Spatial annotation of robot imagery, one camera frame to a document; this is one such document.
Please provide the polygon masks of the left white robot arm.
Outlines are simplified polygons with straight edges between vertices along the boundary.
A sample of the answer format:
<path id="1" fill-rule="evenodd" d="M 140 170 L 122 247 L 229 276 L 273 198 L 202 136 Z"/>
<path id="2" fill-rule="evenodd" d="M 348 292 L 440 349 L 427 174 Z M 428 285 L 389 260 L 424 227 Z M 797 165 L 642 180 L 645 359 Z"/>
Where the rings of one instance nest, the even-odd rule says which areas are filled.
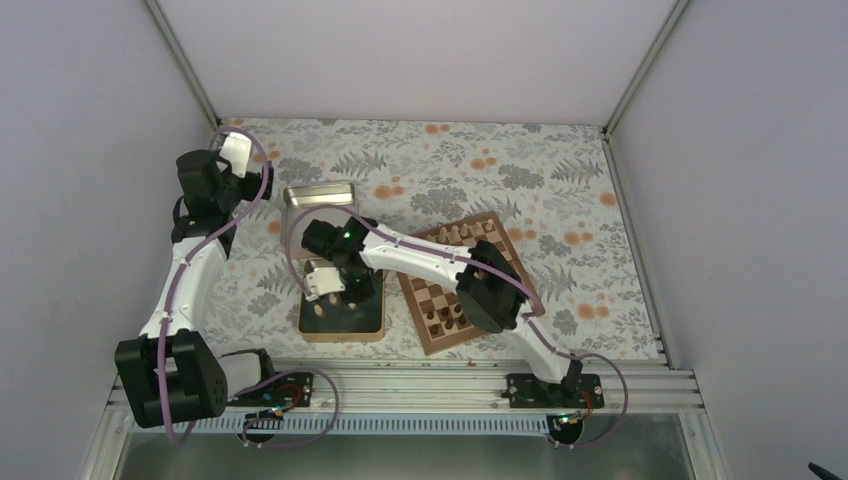
<path id="1" fill-rule="evenodd" d="M 161 427 L 220 416 L 229 395 L 225 370 L 201 333 L 214 286 L 237 231 L 235 209 L 273 191 L 274 168 L 246 168 L 248 155 L 194 150 L 176 161 L 182 196 L 172 210 L 166 285 L 135 339 L 114 360 L 136 424 Z"/>

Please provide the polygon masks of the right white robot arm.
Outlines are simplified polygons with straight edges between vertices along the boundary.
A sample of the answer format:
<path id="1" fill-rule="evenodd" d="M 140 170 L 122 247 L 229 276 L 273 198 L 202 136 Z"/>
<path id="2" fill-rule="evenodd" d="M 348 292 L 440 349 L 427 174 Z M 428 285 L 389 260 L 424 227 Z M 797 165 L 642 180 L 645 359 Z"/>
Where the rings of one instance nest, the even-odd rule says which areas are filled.
<path id="1" fill-rule="evenodd" d="M 578 398 L 581 361 L 555 347 L 537 324 L 545 311 L 540 298 L 494 244 L 437 244 L 353 215 L 343 226 L 311 221 L 301 245 L 328 261 L 333 271 L 328 280 L 306 282 L 307 300 L 330 294 L 347 303 L 368 300 L 380 270 L 423 279 L 456 294 L 473 326 L 502 335 L 529 364 L 549 404 L 565 407 Z"/>

